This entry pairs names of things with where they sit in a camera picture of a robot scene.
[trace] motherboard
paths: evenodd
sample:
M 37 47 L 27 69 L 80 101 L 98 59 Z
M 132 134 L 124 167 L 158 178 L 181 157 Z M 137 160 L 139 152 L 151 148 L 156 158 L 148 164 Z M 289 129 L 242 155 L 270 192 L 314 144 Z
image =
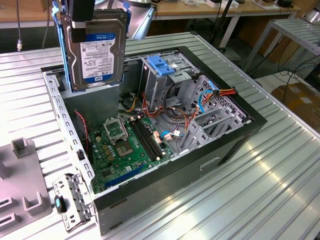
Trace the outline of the motherboard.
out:
M 89 136 L 95 173 L 91 184 L 95 194 L 174 157 L 148 117 L 130 121 L 114 119 L 91 131 Z M 115 136 L 122 138 L 114 141 Z

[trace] hard drive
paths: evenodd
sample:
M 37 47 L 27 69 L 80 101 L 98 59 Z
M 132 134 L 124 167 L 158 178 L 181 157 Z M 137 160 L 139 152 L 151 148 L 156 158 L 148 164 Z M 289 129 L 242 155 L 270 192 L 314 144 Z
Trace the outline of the hard drive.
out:
M 73 92 L 122 81 L 127 14 L 122 9 L 97 9 L 85 22 L 85 41 L 73 42 L 69 16 L 62 15 L 69 80 Z

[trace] ram slot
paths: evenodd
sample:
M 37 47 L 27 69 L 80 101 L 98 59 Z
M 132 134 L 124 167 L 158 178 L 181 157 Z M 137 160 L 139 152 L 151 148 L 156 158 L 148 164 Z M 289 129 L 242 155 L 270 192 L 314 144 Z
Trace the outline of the ram slot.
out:
M 142 128 L 141 126 L 139 127 L 139 122 L 130 122 L 129 125 L 151 160 L 155 161 L 157 157 L 161 157 L 162 154 L 160 150 L 155 146 L 154 140 L 149 136 L 149 133 L 144 126 L 142 126 Z
M 158 145 L 155 143 L 155 141 L 153 140 L 153 138 L 150 136 L 150 134 L 148 133 L 148 131 L 146 130 L 145 126 L 142 124 L 142 122 L 138 121 L 137 123 L 137 127 L 140 130 L 140 132 L 145 135 L 146 134 L 146 140 L 149 142 L 149 144 L 151 145 L 153 151 L 156 153 L 157 157 L 162 157 L 162 153 L 159 150 Z

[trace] yellow wire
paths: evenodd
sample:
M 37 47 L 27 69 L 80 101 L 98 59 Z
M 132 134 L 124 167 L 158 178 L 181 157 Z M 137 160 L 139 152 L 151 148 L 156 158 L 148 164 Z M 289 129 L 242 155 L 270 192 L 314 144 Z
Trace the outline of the yellow wire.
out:
M 133 103 L 132 103 L 132 107 L 129 110 L 126 111 L 127 113 L 130 113 L 135 109 L 136 100 L 137 100 L 137 98 L 135 97 L 134 100 L 133 100 Z
M 226 92 L 226 91 L 233 91 L 234 89 L 231 88 L 231 89 L 219 89 L 220 92 Z

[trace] cardboard box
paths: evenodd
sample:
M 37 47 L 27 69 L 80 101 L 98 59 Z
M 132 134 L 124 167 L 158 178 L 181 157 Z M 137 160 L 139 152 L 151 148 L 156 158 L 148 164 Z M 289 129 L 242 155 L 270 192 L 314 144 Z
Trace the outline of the cardboard box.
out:
M 284 97 L 286 86 L 281 85 L 272 91 L 272 95 L 279 101 Z M 320 93 L 303 83 L 289 84 L 284 105 L 299 118 L 320 133 Z
M 15 0 L 0 0 L 0 5 L 16 7 Z M 32 10 L 35 12 L 44 12 L 47 10 L 47 0 L 19 0 L 19 9 Z

